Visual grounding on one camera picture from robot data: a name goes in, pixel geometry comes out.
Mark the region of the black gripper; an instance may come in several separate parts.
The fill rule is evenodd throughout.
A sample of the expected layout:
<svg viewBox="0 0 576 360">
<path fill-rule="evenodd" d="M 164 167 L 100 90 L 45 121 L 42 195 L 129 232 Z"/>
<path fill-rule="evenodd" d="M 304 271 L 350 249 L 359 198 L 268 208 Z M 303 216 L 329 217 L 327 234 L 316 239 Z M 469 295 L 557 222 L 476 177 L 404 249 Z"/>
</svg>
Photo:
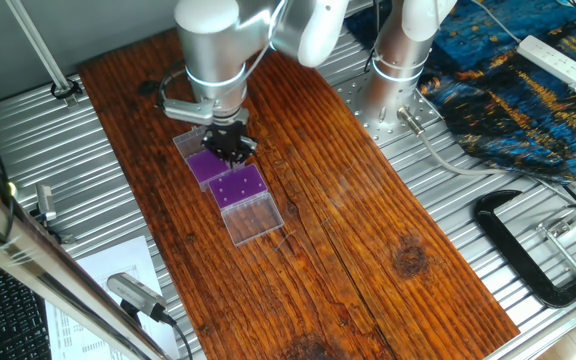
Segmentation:
<svg viewBox="0 0 576 360">
<path fill-rule="evenodd" d="M 230 125 L 212 124 L 203 135 L 201 144 L 229 168 L 245 163 L 256 153 L 258 142 L 247 134 L 248 126 L 242 122 Z"/>
</svg>

